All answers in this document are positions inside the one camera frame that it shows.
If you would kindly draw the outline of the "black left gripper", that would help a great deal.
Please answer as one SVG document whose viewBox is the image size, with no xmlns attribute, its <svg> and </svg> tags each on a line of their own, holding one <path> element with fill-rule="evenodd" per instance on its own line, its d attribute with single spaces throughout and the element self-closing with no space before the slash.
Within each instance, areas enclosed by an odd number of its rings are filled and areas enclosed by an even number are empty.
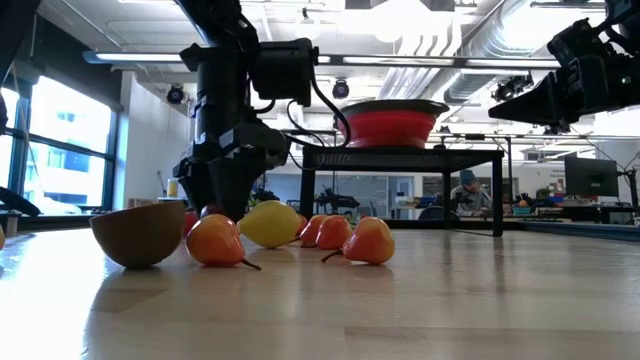
<svg viewBox="0 0 640 360">
<path fill-rule="evenodd" d="M 222 135 L 204 132 L 188 146 L 174 173 L 195 210 L 214 205 L 240 220 L 251 188 L 267 170 L 286 164 L 291 139 L 262 123 L 240 123 Z"/>
</svg>

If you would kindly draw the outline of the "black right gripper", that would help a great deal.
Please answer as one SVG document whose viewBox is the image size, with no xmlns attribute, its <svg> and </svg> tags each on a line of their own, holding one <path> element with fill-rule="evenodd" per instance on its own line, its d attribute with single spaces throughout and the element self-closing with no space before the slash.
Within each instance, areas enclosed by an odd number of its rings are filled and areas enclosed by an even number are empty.
<svg viewBox="0 0 640 360">
<path fill-rule="evenodd" d="M 556 72 L 532 90 L 491 107 L 490 118 L 544 126 L 567 126 L 583 115 L 639 104 L 639 59 L 584 55 L 564 65 L 564 110 Z"/>
</svg>

